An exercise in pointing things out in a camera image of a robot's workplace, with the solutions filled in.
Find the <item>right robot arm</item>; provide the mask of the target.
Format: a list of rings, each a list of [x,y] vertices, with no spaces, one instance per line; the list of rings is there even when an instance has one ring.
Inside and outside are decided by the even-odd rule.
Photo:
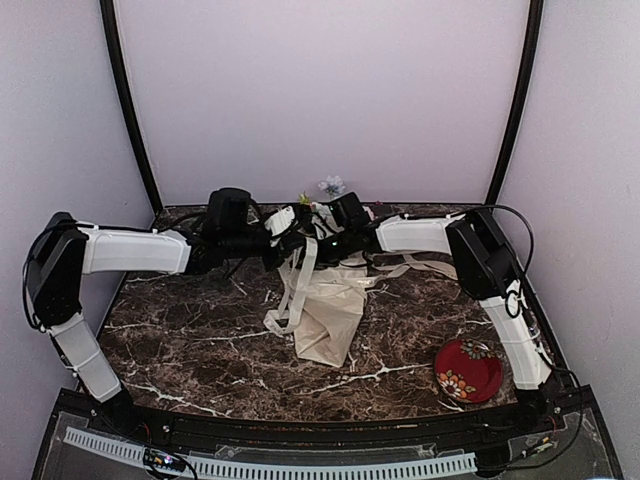
[[[328,237],[320,241],[321,266],[358,253],[432,252],[453,260],[457,281],[492,321],[510,362],[515,387],[534,391],[548,380],[536,320],[524,296],[525,268],[492,216],[491,206],[443,217],[394,214],[373,219],[354,193],[316,204]]]

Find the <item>white printed ribbon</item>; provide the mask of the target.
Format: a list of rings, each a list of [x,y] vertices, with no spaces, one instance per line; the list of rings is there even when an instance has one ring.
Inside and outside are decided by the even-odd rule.
[[[377,253],[359,250],[345,264],[317,270],[312,262],[320,257],[320,242],[308,240],[294,250],[279,268],[285,291],[279,306],[266,313],[265,327],[273,334],[292,334],[299,351],[321,343],[349,344],[360,324],[366,303],[366,290],[379,281],[397,278],[410,269],[435,271],[450,279],[458,278],[455,268],[440,261],[414,258],[414,247],[387,249],[386,237],[398,224],[409,220],[394,216],[384,220],[374,239],[384,249]]]

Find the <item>blue fake flower stem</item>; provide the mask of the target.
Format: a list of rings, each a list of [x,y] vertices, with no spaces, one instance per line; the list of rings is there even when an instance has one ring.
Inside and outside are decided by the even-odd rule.
[[[318,188],[331,198],[338,197],[346,191],[346,185],[340,176],[327,176],[318,183]]]

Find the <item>beige wrapping paper sheet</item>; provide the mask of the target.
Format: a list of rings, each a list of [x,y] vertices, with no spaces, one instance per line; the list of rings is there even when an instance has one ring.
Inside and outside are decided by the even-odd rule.
[[[367,269],[339,266],[314,271],[299,293],[300,271],[279,270],[285,294],[265,325],[277,334],[291,333],[298,358],[340,368],[364,313]]]

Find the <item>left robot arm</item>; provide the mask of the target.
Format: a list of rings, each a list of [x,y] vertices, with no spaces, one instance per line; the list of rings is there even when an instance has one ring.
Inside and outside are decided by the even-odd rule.
[[[22,300],[30,326],[46,334],[63,365],[103,406],[101,417],[120,436],[141,427],[140,412],[104,353],[85,301],[98,278],[130,273],[195,276],[231,260],[276,258],[290,215],[265,213],[238,188],[214,191],[204,210],[163,227],[135,228],[81,221],[55,213],[24,261]]]

